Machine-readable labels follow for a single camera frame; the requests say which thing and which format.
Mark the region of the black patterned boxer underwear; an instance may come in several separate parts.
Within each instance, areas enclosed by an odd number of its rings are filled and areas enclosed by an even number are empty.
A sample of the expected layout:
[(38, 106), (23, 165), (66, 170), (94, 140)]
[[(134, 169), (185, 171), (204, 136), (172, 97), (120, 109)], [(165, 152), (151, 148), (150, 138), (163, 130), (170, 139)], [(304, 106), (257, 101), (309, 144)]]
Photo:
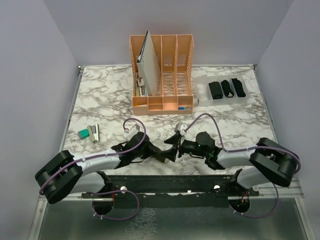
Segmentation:
[(222, 88), (218, 81), (213, 81), (208, 84), (211, 97), (213, 100), (218, 100), (223, 98)]

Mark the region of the olive green underwear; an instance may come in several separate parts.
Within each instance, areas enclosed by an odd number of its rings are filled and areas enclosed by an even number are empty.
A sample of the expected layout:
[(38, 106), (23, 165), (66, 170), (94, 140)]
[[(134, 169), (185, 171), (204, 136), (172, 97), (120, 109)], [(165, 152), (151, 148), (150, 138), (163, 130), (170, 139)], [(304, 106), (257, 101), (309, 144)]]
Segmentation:
[(153, 154), (153, 157), (158, 160), (161, 163), (166, 163), (167, 161), (169, 161), (167, 158), (165, 158), (165, 150), (162, 151), (157, 151)]

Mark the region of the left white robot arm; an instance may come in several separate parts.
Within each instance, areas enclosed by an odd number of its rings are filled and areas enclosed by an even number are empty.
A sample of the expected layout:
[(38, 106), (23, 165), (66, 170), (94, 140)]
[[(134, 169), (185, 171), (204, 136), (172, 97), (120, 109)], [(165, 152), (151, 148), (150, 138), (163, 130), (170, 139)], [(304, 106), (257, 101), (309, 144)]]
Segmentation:
[(98, 180), (92, 187), (76, 187), (77, 182), (86, 175), (123, 168), (137, 158), (144, 160), (158, 152), (160, 149), (140, 131), (129, 141), (98, 153), (76, 156), (68, 150), (62, 150), (35, 174), (40, 186), (39, 194), (45, 196), (50, 204), (60, 202), (70, 193), (94, 192), (101, 198), (106, 197), (111, 190), (108, 182)]

